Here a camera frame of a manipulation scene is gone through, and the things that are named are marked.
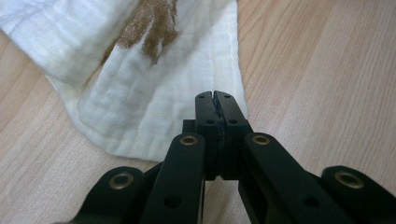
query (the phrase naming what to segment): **white muslin cloth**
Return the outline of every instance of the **white muslin cloth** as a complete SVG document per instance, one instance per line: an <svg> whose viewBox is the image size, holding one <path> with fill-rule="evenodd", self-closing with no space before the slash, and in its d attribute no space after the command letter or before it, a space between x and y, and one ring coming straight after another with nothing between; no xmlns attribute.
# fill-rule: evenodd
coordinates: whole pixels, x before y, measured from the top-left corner
<svg viewBox="0 0 396 224"><path fill-rule="evenodd" d="M0 27L110 154L163 160L203 91L248 113L236 0L0 0Z"/></svg>

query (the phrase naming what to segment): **screw hole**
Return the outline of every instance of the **screw hole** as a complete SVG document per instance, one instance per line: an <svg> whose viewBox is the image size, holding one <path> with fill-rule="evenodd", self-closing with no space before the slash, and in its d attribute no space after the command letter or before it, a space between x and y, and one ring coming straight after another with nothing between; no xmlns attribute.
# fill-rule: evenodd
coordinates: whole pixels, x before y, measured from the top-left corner
<svg viewBox="0 0 396 224"><path fill-rule="evenodd" d="M181 197L178 195L168 195L163 200L163 203L168 208L177 208L181 205Z"/></svg>
<svg viewBox="0 0 396 224"><path fill-rule="evenodd" d="M269 138L260 135L253 136L251 140L253 140L254 143L259 145L267 145L270 143Z"/></svg>
<svg viewBox="0 0 396 224"><path fill-rule="evenodd" d="M185 136L180 139L180 143L185 146L192 146L198 142L198 139L194 136Z"/></svg>
<svg viewBox="0 0 396 224"><path fill-rule="evenodd" d="M113 175L113 177L111 177L110 181L108 182L108 185L112 189L125 189L129 187L133 181L134 177L131 174L123 172L117 175Z"/></svg>
<svg viewBox="0 0 396 224"><path fill-rule="evenodd" d="M349 172L339 171L334 176L338 182L352 189L361 189L364 186L363 181Z"/></svg>
<svg viewBox="0 0 396 224"><path fill-rule="evenodd" d="M305 206L308 207L319 207L319 201L312 195L305 195L302 198L302 202Z"/></svg>

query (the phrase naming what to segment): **cloth fold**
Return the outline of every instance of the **cloth fold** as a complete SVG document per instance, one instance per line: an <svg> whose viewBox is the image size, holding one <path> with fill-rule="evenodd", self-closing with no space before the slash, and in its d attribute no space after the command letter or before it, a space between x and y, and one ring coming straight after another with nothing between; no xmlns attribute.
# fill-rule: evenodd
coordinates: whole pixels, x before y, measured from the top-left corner
<svg viewBox="0 0 396 224"><path fill-rule="evenodd" d="M45 72L78 130L161 161L203 91L247 107L235 0L0 0L3 31Z"/></svg>

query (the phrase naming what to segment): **light wood tabletop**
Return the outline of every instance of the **light wood tabletop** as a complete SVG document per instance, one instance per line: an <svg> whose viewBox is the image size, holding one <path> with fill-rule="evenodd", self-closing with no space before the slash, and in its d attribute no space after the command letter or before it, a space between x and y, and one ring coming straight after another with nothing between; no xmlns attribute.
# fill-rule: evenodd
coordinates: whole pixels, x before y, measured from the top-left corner
<svg viewBox="0 0 396 224"><path fill-rule="evenodd" d="M249 122L307 171L362 171L396 194L396 1L239 0ZM0 223L68 221L117 158L74 127L41 71L0 34ZM206 183L204 223L249 223L237 182Z"/></svg>

